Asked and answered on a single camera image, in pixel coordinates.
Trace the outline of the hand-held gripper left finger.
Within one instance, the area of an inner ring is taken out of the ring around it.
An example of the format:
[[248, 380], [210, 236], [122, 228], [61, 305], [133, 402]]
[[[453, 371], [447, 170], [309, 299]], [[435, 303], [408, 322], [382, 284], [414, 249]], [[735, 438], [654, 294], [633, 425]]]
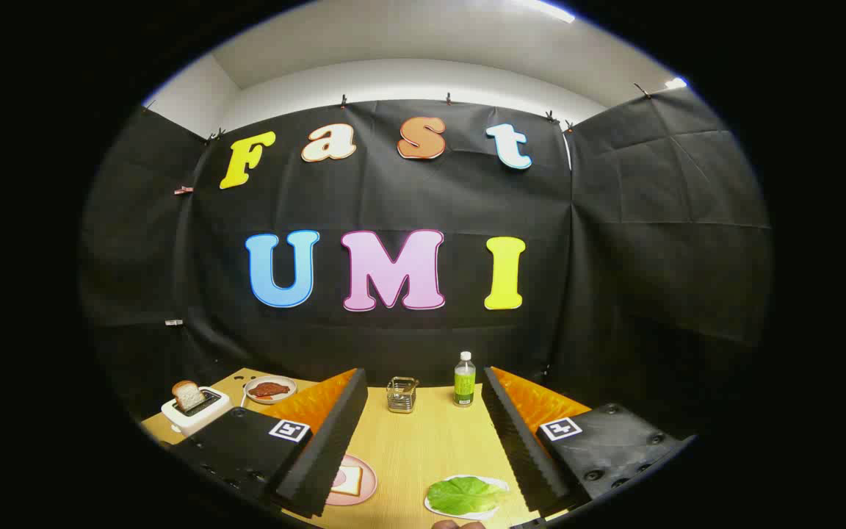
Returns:
[[366, 400], [351, 369], [265, 411], [235, 406], [169, 451], [246, 503], [320, 516]]

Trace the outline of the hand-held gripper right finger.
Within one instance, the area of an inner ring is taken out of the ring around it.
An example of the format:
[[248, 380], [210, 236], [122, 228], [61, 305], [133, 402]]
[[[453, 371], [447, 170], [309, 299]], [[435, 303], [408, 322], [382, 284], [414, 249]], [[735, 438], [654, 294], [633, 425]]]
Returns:
[[628, 406], [580, 404], [491, 366], [481, 398], [529, 510], [590, 508], [647, 478], [694, 442]]

